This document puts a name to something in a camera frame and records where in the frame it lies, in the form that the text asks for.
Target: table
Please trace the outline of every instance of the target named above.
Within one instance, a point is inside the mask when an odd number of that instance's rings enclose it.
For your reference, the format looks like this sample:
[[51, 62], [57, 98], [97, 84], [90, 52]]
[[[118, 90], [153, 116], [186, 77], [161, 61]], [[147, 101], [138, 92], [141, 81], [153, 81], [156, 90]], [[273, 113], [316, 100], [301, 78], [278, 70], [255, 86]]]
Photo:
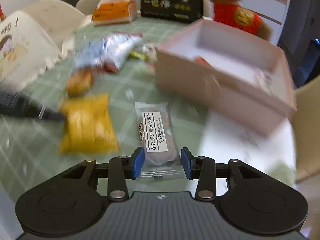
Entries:
[[[94, 28], [88, 25], [76, 35], [80, 48], [87, 40], [103, 37], [110, 31], [143, 33], [145, 40], [161, 42], [185, 24], [138, 18], [131, 24]], [[64, 83], [72, 72], [74, 57], [58, 63], [34, 83], [24, 89], [33, 99], [56, 109], [65, 97]], [[195, 156], [208, 156], [216, 162], [227, 163], [237, 158], [255, 168], [294, 184], [295, 151], [290, 122], [284, 120], [269, 138], [263, 138], [243, 126], [203, 106], [176, 94], [158, 90], [154, 77], [141, 71], [144, 63], [129, 59], [119, 74], [99, 75], [91, 94], [110, 93], [109, 113], [120, 144], [119, 152], [102, 155], [63, 155], [57, 153], [62, 138], [63, 123], [19, 120], [0, 116], [0, 181], [15, 202], [21, 194], [46, 179], [66, 170], [87, 158], [97, 163], [108, 162], [118, 155], [131, 155], [140, 146], [134, 102], [159, 103], [167, 101], [171, 109], [173, 132], [178, 149], [188, 147]], [[127, 181], [130, 192], [140, 191], [191, 191], [197, 181], [179, 179], [137, 179]], [[107, 182], [100, 181], [98, 192], [107, 193]], [[217, 195], [226, 191], [225, 179], [217, 182]]]

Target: orange tissue box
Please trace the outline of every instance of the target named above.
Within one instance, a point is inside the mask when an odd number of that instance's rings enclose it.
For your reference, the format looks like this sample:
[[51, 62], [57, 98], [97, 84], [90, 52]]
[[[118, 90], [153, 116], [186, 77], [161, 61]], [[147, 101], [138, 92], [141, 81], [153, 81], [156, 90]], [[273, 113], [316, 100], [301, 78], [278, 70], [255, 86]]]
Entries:
[[94, 10], [92, 21], [94, 25], [127, 23], [137, 19], [137, 5], [135, 1], [118, 3], [104, 3]]

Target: gray ribbed panel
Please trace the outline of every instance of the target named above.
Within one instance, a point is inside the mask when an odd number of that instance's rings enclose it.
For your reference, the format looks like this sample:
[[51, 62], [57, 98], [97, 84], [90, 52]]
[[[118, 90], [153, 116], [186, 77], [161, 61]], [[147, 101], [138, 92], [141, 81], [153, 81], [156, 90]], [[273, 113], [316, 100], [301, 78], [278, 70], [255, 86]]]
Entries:
[[[135, 192], [124, 203], [111, 204], [103, 217], [82, 233], [61, 240], [302, 240], [298, 232], [277, 237], [252, 236], [225, 222], [214, 205], [188, 192]], [[43, 237], [25, 234], [23, 240]]]

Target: black box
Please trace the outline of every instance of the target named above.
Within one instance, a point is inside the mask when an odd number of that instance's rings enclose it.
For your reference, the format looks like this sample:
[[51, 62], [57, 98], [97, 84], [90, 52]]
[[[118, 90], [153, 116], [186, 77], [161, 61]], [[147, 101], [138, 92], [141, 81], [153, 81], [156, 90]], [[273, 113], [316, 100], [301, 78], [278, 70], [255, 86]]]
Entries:
[[143, 17], [191, 23], [202, 18], [203, 0], [141, 0], [140, 11]]

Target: metal screw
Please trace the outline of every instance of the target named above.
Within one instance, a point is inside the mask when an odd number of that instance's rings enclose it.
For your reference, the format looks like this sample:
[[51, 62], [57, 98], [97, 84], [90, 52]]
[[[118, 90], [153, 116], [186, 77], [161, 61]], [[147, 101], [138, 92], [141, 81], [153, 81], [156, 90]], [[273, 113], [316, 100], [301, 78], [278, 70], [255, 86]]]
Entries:
[[114, 190], [110, 193], [110, 197], [120, 199], [125, 197], [125, 192], [122, 190]]
[[198, 193], [198, 196], [200, 198], [204, 198], [204, 199], [212, 198], [213, 197], [213, 192], [211, 192], [210, 190], [201, 190]]

